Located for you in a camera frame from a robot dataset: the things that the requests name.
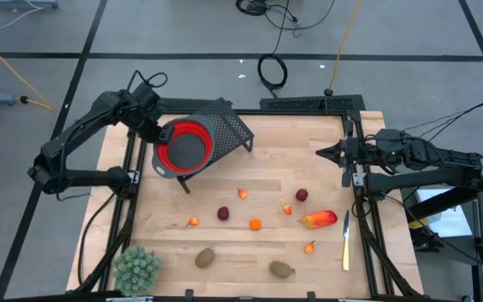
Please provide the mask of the black aluminium table frame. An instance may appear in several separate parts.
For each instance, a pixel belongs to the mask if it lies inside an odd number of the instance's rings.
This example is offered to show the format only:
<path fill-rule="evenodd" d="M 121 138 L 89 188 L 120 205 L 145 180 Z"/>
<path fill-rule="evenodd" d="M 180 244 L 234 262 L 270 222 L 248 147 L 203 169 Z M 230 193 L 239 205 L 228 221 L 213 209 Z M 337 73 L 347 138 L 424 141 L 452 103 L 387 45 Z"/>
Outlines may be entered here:
<path fill-rule="evenodd" d="M 342 269 L 343 225 L 356 197 L 340 184 L 341 172 L 316 151 L 343 136 L 346 112 L 241 110 L 241 120 L 254 134 L 251 152 L 238 148 L 186 182 L 186 194 L 175 180 L 161 178 L 151 166 L 153 150 L 123 125 L 104 135 L 98 166 L 124 164 L 139 172 L 132 200 L 110 200 L 105 187 L 91 192 L 68 280 L 75 289 L 93 271 L 113 243 L 127 215 L 132 215 L 128 243 L 156 252 L 162 261 L 153 302 L 183 301 L 187 289 L 194 302 L 307 302 L 401 299 L 398 286 L 364 242 L 358 220 L 349 216 L 350 270 Z M 238 189 L 247 198 L 238 196 Z M 299 189 L 306 201 L 295 198 Z M 292 214 L 283 212 L 290 205 Z M 217 211 L 226 206 L 226 221 Z M 303 216 L 333 211 L 331 226 L 307 228 Z M 197 226 L 186 226 L 196 216 Z M 250 220 L 262 228 L 252 231 Z M 314 241 L 315 251 L 304 252 Z M 215 260 L 197 268 L 195 257 L 211 248 Z M 287 263 L 295 274 L 282 279 L 269 271 L 272 261 Z"/>

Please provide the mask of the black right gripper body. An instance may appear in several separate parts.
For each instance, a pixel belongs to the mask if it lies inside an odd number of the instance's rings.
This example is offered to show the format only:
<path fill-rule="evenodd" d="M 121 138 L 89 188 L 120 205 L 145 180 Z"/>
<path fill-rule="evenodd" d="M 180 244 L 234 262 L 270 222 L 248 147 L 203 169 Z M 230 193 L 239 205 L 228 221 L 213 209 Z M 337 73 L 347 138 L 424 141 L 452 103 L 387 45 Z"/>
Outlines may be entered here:
<path fill-rule="evenodd" d="M 342 147 L 342 164 L 343 174 L 342 174 L 342 186 L 350 187 L 354 185 L 355 187 L 362 187 L 364 185 L 365 173 L 354 172 L 353 169 L 357 166 L 357 162 L 360 159 L 364 159 L 364 138 L 354 137 L 354 126 L 352 121 L 345 122 L 345 138 L 341 141 Z"/>

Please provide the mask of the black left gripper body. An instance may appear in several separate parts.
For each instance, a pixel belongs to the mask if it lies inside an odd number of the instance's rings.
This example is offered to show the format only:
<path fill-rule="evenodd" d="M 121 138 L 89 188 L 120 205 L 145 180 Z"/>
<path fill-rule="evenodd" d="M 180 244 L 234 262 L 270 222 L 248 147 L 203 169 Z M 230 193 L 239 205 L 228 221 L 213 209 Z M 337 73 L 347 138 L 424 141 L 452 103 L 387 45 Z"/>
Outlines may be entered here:
<path fill-rule="evenodd" d="M 147 82 L 142 82 L 131 94 L 137 103 L 137 108 L 132 111 L 130 121 L 131 128 L 137 132 L 140 138 L 146 141 L 157 141 L 161 132 L 158 119 L 161 111 L 158 109 L 160 96 Z"/>

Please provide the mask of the white board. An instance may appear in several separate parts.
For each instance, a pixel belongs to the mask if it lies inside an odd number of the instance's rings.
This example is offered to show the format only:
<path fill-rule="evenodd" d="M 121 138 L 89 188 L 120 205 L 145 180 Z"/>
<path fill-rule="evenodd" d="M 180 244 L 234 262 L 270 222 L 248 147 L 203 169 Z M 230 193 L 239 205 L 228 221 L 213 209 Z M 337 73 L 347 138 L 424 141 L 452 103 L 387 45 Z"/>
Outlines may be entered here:
<path fill-rule="evenodd" d="M 441 195 L 449 189 L 421 189 L 415 193 L 419 203 L 436 195 Z M 461 206 L 449 208 L 432 216 L 423 218 L 422 223 L 440 237 L 469 237 L 472 236 L 470 225 Z"/>

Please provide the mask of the black perforated metal rack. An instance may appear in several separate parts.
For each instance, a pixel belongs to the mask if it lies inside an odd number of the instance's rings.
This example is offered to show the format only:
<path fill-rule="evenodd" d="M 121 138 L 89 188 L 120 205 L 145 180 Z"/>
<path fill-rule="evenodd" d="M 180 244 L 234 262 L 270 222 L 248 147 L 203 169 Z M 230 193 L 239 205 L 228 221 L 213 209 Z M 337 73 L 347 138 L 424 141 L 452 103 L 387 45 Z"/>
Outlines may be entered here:
<path fill-rule="evenodd" d="M 213 149 L 206 165 L 191 174 L 177 177 L 186 194 L 190 189 L 186 184 L 198 173 L 209 168 L 218 160 L 223 159 L 239 147 L 247 152 L 252 151 L 254 134 L 249 127 L 238 117 L 232 109 L 232 104 L 222 98 L 211 102 L 188 116 L 191 121 L 200 122 L 203 126 L 209 126 Z"/>

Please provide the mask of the brown-green toy kiwi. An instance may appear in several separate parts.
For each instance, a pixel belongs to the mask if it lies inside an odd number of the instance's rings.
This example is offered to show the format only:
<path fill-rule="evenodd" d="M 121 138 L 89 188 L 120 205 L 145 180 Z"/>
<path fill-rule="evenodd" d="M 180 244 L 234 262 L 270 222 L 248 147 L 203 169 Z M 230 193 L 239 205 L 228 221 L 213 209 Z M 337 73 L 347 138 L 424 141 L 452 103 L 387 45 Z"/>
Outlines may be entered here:
<path fill-rule="evenodd" d="M 282 279 L 288 278 L 292 274 L 295 274 L 295 269 L 289 266 L 287 263 L 281 261 L 272 261 L 269 264 L 269 271 Z"/>
<path fill-rule="evenodd" d="M 207 268 L 213 263 L 215 256 L 214 251 L 207 247 L 195 257 L 195 266 L 197 268 Z"/>

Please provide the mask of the red collapsible colander grey rim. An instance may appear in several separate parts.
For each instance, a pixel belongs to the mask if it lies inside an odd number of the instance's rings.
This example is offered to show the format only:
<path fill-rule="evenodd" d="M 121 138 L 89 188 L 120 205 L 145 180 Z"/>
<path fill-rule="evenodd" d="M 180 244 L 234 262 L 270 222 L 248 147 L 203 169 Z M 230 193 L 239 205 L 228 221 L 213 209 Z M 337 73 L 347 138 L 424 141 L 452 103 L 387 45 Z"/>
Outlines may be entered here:
<path fill-rule="evenodd" d="M 153 144 L 153 169 L 165 179 L 191 174 L 203 168 L 210 159 L 213 143 L 211 128 L 188 117 L 175 118 L 174 135 L 168 144 Z"/>

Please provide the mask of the red-yellow toy mango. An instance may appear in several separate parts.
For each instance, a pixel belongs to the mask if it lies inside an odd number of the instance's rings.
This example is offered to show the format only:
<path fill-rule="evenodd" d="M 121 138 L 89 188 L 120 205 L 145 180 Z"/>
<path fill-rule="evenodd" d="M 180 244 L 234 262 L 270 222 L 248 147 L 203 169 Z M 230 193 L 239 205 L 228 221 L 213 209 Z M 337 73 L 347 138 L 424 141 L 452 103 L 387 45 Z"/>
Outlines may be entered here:
<path fill-rule="evenodd" d="M 307 228 L 321 228 L 335 224 L 338 220 L 337 215 L 331 210 L 317 211 L 303 216 L 302 223 Z"/>

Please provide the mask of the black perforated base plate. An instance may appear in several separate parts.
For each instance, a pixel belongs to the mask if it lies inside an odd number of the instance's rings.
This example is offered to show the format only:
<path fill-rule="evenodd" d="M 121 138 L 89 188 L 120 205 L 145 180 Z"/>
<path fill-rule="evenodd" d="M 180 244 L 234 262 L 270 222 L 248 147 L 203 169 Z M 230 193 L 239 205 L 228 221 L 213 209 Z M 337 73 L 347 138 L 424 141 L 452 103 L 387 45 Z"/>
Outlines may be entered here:
<path fill-rule="evenodd" d="M 259 104 L 262 110 L 300 110 L 319 112 L 366 110 L 362 95 L 263 98 Z"/>

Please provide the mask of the green potted plant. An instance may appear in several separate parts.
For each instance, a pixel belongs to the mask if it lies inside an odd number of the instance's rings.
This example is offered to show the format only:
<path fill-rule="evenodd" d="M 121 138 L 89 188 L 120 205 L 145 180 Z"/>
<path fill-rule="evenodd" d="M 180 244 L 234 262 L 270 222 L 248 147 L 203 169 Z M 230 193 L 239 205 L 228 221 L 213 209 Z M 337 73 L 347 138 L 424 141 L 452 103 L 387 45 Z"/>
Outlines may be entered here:
<path fill-rule="evenodd" d="M 137 297 L 152 291 L 158 279 L 161 259 L 142 246 L 128 247 L 115 261 L 115 289 L 124 296 Z"/>

